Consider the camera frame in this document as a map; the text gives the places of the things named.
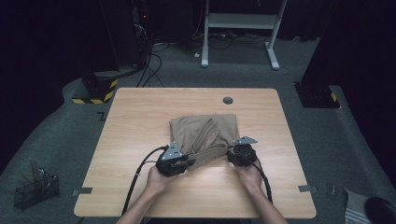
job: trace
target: desk organizer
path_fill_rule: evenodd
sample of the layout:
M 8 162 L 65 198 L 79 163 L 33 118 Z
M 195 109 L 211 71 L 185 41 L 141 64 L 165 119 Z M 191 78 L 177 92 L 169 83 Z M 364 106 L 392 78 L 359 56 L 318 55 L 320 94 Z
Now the desk organizer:
M 15 189 L 14 208 L 22 210 L 52 197 L 59 197 L 59 178 L 56 175 L 43 175 L 37 181 Z

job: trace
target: dark background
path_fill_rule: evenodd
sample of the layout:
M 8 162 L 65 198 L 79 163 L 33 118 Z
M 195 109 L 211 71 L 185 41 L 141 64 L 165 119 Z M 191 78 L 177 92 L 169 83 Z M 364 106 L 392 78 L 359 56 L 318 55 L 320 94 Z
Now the dark background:
M 168 6 L 175 10 L 172 14 L 177 14 L 177 0 L 168 2 Z M 262 2 L 268 7 L 257 7 L 256 0 L 246 1 L 242 5 L 239 0 L 227 0 L 224 5 L 222 1 L 213 1 L 211 9 L 268 13 L 276 11 L 279 5 L 277 0 Z M 289 0 L 278 37 L 293 39 L 300 36 L 303 41 L 322 37 L 308 65 L 312 71 L 309 75 L 313 77 L 311 81 L 342 87 L 362 134 L 395 186 L 396 138 L 393 130 L 396 125 L 396 34 L 390 23 L 396 21 L 393 13 L 395 1 L 341 2 L 343 4 L 337 7 L 336 0 Z M 97 8 L 101 4 L 111 3 L 105 0 L 83 0 L 75 8 Z M 184 8 L 184 16 L 189 17 L 189 24 L 197 26 L 201 1 L 193 0 L 190 4 L 191 11 L 186 14 Z M 65 29 L 68 21 L 60 1 L 1 1 L 0 8 L 3 97 L 0 170 L 3 172 L 30 132 L 64 102 L 63 86 L 81 77 L 81 74 L 76 66 L 76 52 L 71 50 L 73 46 L 70 46 L 68 39 L 73 33 Z M 87 18 L 93 16 L 90 12 L 86 10 Z M 106 20 L 105 15 L 95 16 L 97 21 Z M 332 26 L 323 34 L 330 19 Z M 106 33 L 108 30 L 101 25 L 99 22 L 98 30 Z M 109 35 L 93 35 L 88 40 L 101 43 L 98 44 L 101 45 L 99 49 L 109 49 L 110 43 L 114 43 L 114 38 Z M 119 61 L 114 52 L 103 57 L 110 58 L 107 62 Z

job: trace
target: wooden table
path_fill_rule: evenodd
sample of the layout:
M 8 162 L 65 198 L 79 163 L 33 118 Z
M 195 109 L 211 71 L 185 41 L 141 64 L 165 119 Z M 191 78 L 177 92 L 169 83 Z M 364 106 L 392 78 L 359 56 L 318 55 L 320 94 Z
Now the wooden table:
M 226 105 L 224 97 L 232 97 Z M 316 209 L 310 192 L 298 186 L 306 180 L 282 105 L 271 89 L 120 88 L 105 127 L 75 214 L 79 217 L 119 217 L 140 162 L 156 148 L 170 144 L 170 119 L 204 114 L 235 114 L 241 136 L 259 141 L 252 146 L 262 161 L 274 205 L 284 217 L 310 218 Z M 154 154 L 156 161 L 160 155 Z M 146 164 L 130 203 L 146 185 Z M 173 181 L 151 206 L 147 217 L 258 217 L 233 165 L 219 158 Z

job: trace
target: brown cloth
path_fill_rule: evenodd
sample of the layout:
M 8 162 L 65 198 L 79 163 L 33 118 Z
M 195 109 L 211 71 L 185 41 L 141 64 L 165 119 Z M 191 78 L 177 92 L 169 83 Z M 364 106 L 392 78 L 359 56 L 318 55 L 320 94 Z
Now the brown cloth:
M 224 156 L 233 147 L 233 140 L 239 139 L 236 115 L 198 115 L 169 121 L 171 141 L 175 141 L 189 160 L 196 160 L 189 170 L 205 165 Z

